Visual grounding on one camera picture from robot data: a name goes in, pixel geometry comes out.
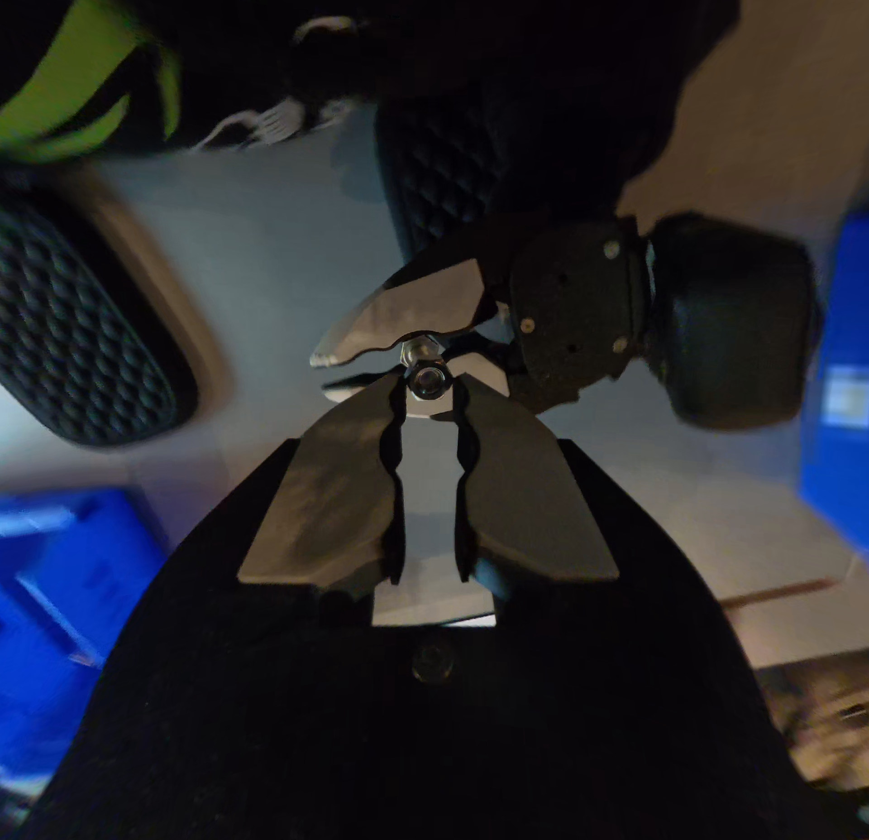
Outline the person's black printed shirt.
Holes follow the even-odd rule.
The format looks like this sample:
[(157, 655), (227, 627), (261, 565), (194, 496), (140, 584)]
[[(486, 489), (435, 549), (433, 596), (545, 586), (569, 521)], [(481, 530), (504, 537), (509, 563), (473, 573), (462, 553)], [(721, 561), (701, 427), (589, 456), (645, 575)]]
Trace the person's black printed shirt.
[(366, 94), (373, 18), (327, 0), (2, 0), (2, 165), (319, 130)]

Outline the blue plastic bin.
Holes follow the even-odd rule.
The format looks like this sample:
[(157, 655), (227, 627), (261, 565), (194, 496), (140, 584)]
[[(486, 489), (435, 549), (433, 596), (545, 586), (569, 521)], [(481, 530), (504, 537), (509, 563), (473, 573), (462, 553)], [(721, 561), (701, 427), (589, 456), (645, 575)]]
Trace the blue plastic bin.
[(825, 326), (801, 418), (799, 491), (867, 558), (867, 209), (845, 219), (833, 261)]
[(167, 555), (125, 488), (2, 497), (2, 786), (30, 794), (54, 774)]

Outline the person's left forearm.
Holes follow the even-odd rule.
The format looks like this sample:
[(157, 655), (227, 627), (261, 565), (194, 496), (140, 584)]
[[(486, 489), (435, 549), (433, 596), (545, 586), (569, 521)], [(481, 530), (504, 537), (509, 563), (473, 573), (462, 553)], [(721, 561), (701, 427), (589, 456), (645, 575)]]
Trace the person's left forearm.
[(549, 0), (480, 81), (498, 175), (488, 215), (612, 216), (666, 149), (683, 88), (740, 0)]

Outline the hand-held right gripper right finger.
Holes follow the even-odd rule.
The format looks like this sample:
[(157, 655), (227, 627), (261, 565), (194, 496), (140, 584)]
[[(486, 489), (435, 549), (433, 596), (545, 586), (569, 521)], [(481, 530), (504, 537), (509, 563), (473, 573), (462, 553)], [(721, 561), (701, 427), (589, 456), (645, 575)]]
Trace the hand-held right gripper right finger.
[(455, 561), (462, 581), (582, 584), (619, 569), (558, 438), (522, 404), (465, 374), (454, 382), (462, 477)]

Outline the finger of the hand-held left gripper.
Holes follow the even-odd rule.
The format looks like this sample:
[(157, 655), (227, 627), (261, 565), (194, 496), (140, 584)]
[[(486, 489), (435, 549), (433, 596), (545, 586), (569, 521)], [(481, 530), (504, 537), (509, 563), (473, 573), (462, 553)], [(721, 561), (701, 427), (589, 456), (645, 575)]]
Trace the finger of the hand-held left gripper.
[(426, 274), (402, 272), (329, 327), (310, 355), (310, 366), (348, 365), (418, 336), (471, 331), (505, 311), (505, 302), (488, 292), (475, 258)]
[[(504, 370), (479, 352), (472, 351), (461, 356), (454, 356), (448, 360), (447, 368), (454, 378), (469, 375), (503, 396), (509, 396)], [(321, 391), (332, 403), (340, 403), (373, 384), (382, 375), (384, 375), (383, 372), (368, 372), (342, 378), (324, 384)], [(436, 400), (421, 400), (411, 392), (407, 392), (406, 406), (407, 418), (450, 420), (453, 411), (453, 392), (449, 390)]]

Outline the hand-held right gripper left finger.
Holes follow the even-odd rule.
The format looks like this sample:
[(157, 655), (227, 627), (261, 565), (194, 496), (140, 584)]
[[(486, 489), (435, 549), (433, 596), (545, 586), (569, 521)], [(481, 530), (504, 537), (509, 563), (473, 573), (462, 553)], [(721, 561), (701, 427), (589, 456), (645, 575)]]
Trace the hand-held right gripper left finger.
[(402, 373), (334, 405), (298, 440), (238, 572), (243, 585), (373, 595), (400, 583), (406, 561)]

